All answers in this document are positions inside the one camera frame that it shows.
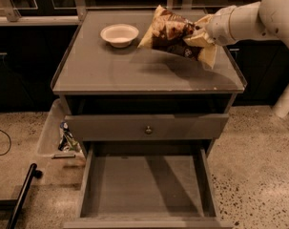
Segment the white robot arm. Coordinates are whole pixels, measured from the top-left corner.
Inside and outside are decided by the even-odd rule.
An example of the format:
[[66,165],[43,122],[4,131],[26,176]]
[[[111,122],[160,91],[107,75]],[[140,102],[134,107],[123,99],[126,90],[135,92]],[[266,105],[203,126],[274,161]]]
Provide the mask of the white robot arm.
[[289,50],[289,0],[225,7],[204,22],[203,28],[219,46],[241,40],[280,40]]

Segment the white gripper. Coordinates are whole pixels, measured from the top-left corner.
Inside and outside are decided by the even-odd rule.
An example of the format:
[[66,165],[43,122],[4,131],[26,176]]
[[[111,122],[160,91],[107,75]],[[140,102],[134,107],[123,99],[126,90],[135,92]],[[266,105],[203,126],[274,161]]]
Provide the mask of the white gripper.
[[236,6],[222,8],[215,14],[201,17],[195,22],[196,31],[183,38],[191,49],[197,50],[195,59],[211,69],[215,65],[216,44],[227,46],[237,42],[230,31],[231,15],[236,8]]

